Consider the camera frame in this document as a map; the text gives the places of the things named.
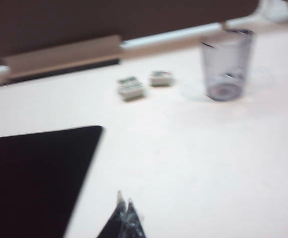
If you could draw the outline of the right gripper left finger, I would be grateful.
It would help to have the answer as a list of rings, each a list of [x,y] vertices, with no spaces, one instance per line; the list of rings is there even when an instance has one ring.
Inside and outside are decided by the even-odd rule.
[[[117,204],[110,218],[97,236],[98,238],[118,238],[124,223],[125,200],[122,192],[117,192]]]

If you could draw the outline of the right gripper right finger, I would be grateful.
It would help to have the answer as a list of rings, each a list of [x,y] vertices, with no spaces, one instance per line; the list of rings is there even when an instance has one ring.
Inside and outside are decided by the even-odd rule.
[[[141,220],[137,214],[136,208],[131,198],[128,200],[128,208],[126,211],[124,225],[124,238],[145,238],[145,232],[142,227]]]

